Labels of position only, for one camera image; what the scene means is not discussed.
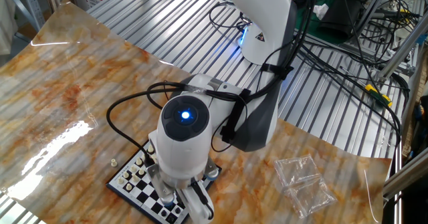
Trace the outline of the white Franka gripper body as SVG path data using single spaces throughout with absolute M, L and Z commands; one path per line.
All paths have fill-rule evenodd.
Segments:
M 177 194 L 193 221 L 213 220 L 213 202 L 201 181 L 192 183 L 186 189 L 177 189 Z

